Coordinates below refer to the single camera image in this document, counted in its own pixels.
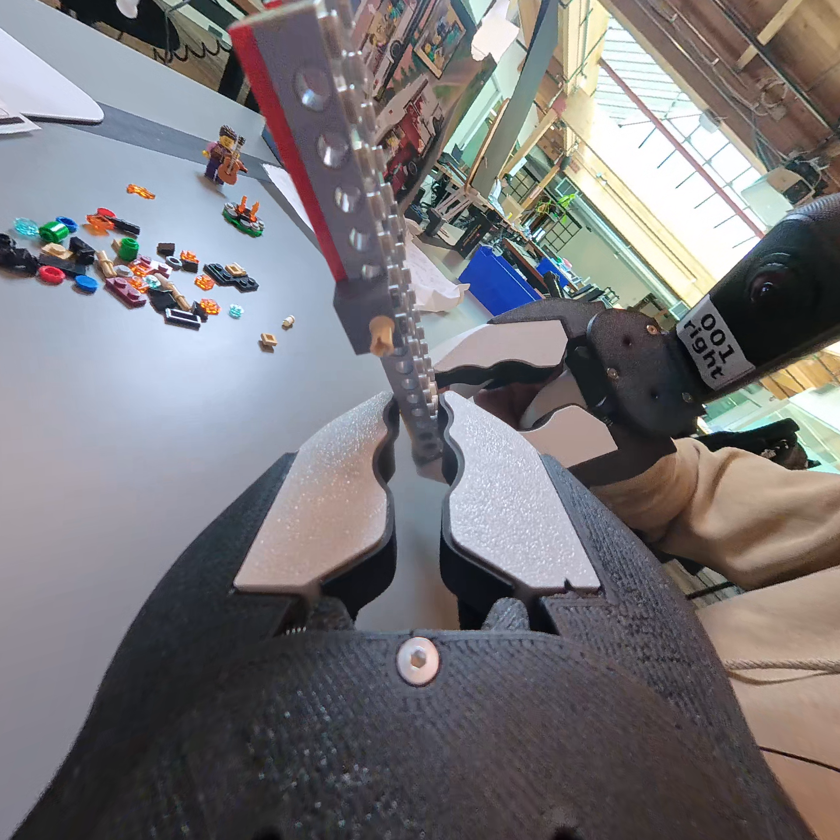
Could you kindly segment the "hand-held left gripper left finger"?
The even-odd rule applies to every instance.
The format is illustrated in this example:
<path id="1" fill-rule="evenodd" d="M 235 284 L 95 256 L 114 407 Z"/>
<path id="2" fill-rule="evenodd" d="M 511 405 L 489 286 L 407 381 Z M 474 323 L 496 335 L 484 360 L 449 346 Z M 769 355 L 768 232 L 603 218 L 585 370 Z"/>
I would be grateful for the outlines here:
<path id="1" fill-rule="evenodd" d="M 381 392 L 320 428 L 298 450 L 235 578 L 243 593 L 320 593 L 369 555 L 390 522 L 378 458 L 399 423 Z"/>

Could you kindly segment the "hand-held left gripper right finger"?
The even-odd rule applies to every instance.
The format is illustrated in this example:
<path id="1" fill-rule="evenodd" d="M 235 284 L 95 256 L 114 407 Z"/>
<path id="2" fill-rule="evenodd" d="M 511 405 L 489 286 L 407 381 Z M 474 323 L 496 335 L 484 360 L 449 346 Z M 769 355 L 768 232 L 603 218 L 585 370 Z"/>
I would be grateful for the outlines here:
<path id="1" fill-rule="evenodd" d="M 463 396 L 441 396 L 456 471 L 447 497 L 457 550 L 517 594 L 594 594 L 602 583 L 538 450 Z"/>

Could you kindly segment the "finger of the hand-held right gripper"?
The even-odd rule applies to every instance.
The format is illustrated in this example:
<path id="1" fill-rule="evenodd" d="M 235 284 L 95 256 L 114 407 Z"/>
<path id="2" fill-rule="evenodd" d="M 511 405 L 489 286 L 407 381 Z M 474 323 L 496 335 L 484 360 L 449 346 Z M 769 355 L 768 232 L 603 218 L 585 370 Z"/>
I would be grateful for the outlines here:
<path id="1" fill-rule="evenodd" d="M 567 469 L 618 450 L 609 427 L 589 412 L 573 377 L 557 377 L 540 389 L 521 415 L 519 432 L 540 455 Z"/>
<path id="2" fill-rule="evenodd" d="M 568 335 L 558 320 L 487 323 L 432 350 L 439 389 L 541 382 L 564 359 Z"/>

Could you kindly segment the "grey red lego beam frame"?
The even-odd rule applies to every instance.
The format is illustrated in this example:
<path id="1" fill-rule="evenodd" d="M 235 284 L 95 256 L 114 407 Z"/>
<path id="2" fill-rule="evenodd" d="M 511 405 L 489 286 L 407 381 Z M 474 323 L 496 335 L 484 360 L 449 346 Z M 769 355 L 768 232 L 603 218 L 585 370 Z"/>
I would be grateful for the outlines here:
<path id="1" fill-rule="evenodd" d="M 352 349 L 381 360 L 426 466 L 441 456 L 438 390 L 353 31 L 350 2 L 303 1 L 275 2 L 228 35 L 337 284 Z"/>

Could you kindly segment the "person's right forearm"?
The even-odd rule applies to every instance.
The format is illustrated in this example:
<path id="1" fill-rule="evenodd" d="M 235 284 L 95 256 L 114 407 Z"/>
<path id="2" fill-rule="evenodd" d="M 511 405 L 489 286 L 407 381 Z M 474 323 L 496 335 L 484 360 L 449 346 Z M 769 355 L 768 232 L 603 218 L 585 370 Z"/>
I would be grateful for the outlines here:
<path id="1" fill-rule="evenodd" d="M 839 563 L 835 473 L 682 438 L 645 472 L 591 492 L 649 545 L 746 590 Z"/>

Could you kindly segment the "lego set cardboard box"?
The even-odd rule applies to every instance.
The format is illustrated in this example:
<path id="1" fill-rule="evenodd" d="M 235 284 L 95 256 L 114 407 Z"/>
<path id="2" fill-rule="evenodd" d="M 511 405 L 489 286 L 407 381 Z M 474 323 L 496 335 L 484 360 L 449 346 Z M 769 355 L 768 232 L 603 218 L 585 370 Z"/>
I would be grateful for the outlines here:
<path id="1" fill-rule="evenodd" d="M 367 68 L 375 144 L 385 180 L 405 207 L 497 63 L 476 59 L 471 2 L 352 2 L 352 46 Z"/>

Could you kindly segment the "lego campfire model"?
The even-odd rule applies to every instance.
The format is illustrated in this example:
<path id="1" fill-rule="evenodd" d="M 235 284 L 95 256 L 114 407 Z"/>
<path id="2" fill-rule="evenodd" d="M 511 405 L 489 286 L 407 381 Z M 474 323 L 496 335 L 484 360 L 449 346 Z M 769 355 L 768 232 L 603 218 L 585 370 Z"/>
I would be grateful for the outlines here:
<path id="1" fill-rule="evenodd" d="M 265 224 L 259 217 L 259 202 L 249 202 L 247 196 L 237 202 L 226 202 L 222 214 L 224 219 L 252 238 L 259 238 L 265 232 Z"/>

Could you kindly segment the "lego minifigure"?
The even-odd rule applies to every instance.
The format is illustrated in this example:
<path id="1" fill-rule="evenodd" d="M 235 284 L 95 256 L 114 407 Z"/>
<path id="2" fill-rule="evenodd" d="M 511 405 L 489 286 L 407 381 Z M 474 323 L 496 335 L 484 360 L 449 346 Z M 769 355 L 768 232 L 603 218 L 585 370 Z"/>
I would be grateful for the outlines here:
<path id="1" fill-rule="evenodd" d="M 217 185 L 235 185 L 239 174 L 248 172 L 241 157 L 244 145 L 244 136 L 226 124 L 222 125 L 217 140 L 203 153 L 206 157 L 204 177 Z"/>

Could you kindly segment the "person's right hand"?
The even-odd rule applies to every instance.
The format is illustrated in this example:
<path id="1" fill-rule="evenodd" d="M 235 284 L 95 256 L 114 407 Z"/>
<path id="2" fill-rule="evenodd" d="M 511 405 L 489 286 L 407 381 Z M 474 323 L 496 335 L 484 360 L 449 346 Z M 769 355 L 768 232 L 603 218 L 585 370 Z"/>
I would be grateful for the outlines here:
<path id="1" fill-rule="evenodd" d="M 541 383 L 510 383 L 482 389 L 475 394 L 473 401 L 505 424 L 519 429 L 522 416 L 542 388 Z"/>

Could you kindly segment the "scatter of small colourful pieces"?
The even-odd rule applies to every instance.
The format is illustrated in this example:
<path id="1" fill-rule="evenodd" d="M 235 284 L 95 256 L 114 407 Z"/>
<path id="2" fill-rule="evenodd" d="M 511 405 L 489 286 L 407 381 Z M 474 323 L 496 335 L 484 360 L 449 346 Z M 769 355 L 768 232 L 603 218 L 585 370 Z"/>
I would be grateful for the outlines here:
<path id="1" fill-rule="evenodd" d="M 153 254 L 145 255 L 140 234 L 138 224 L 105 206 L 81 223 L 67 216 L 42 224 L 18 217 L 10 232 L 2 232 L 2 275 L 33 278 L 49 287 L 67 284 L 86 297 L 105 291 L 127 309 L 151 307 L 165 322 L 193 330 L 223 312 L 228 315 L 231 304 L 219 303 L 212 292 L 259 289 L 239 263 L 202 262 L 194 250 L 179 249 L 172 241 L 157 243 Z"/>

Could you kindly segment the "black desk mat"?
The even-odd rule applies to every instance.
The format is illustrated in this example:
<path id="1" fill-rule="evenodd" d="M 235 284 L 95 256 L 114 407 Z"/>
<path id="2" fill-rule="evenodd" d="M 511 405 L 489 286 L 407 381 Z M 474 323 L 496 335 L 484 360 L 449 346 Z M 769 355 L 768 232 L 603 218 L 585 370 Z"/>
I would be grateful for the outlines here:
<path id="1" fill-rule="evenodd" d="M 74 123 L 71 128 L 184 161 L 206 162 L 203 153 L 211 143 L 209 140 L 105 103 L 100 107 L 103 111 L 100 123 Z"/>

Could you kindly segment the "white wooden book stand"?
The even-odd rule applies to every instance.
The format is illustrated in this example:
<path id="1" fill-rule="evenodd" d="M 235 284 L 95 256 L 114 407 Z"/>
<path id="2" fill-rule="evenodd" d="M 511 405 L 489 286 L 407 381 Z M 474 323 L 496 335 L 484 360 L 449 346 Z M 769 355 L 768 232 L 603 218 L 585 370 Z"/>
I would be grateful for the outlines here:
<path id="1" fill-rule="evenodd" d="M 1 100 L 34 121 L 96 125 L 104 120 L 96 101 L 4 30 Z"/>

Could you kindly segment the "beige hoodie drawstring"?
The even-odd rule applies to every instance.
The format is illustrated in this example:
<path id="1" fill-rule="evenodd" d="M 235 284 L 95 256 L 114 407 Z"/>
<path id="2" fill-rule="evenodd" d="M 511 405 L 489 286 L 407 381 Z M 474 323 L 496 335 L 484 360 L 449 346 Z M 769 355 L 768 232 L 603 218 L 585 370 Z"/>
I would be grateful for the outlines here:
<path id="1" fill-rule="evenodd" d="M 839 659 L 826 657 L 724 658 L 721 664 L 731 679 L 752 686 L 777 685 L 811 676 L 833 676 L 839 673 Z"/>

